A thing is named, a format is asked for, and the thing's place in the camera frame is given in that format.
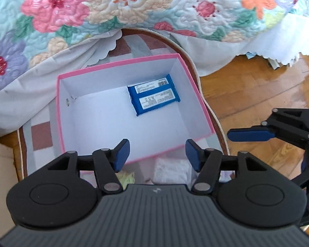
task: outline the blue snack bar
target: blue snack bar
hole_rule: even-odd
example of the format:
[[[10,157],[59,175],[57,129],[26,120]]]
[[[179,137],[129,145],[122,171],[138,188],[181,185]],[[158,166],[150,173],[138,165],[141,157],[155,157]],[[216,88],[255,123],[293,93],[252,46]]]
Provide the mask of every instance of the blue snack bar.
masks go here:
[[[130,86],[128,91],[137,116],[174,101],[180,102],[180,97],[169,74],[158,80]]]

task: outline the barcode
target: barcode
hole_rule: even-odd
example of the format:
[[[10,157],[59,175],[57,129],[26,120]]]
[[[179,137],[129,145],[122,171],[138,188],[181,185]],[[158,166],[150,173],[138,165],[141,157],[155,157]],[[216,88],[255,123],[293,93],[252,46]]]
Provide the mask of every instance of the barcode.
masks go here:
[[[149,107],[157,104],[157,101],[155,99],[149,99],[148,102],[149,102],[148,104]]]
[[[164,97],[157,99],[157,103],[163,103],[163,102],[166,102],[166,101],[169,101],[175,98],[175,96],[172,93],[172,89],[167,89],[165,91],[162,91],[161,96],[164,96]]]
[[[163,86],[163,85],[167,85],[168,82],[167,81],[162,81],[162,82],[158,82],[158,86]]]

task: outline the cardboard box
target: cardboard box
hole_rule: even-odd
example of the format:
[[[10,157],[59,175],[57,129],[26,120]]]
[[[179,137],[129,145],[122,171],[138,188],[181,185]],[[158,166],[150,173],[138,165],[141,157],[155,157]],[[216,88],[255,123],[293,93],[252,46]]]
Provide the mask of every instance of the cardboard box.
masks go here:
[[[6,205],[6,196],[17,182],[13,150],[0,144],[0,238],[14,227]]]
[[[136,116],[127,85],[170,74],[180,102]],[[90,155],[130,141],[127,163],[160,156],[214,133],[206,106],[179,54],[141,57],[68,72],[57,81],[62,151]]]

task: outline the open cardboard box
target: open cardboard box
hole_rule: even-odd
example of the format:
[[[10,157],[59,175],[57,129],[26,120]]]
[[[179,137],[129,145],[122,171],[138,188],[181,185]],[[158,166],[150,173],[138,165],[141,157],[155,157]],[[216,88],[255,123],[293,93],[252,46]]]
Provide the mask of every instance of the open cardboard box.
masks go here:
[[[180,102],[136,116],[127,85],[170,74]],[[206,106],[179,54],[141,57],[68,72],[57,81],[62,151],[90,155],[130,141],[126,163],[183,148],[214,133]]]

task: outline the blue gripper pad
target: blue gripper pad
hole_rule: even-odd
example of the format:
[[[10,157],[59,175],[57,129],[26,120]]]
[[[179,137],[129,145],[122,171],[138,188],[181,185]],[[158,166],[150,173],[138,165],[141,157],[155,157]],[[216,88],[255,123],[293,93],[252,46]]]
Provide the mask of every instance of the blue gripper pad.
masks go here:
[[[120,172],[130,153],[129,140],[123,139],[114,149],[115,161],[113,163],[114,172]]]
[[[248,130],[247,129],[231,129],[228,134],[228,138],[233,142],[259,142],[268,141],[275,137],[274,133],[267,130]]]
[[[137,116],[174,101],[180,102],[180,97],[169,74],[158,80],[130,86],[128,91]]]

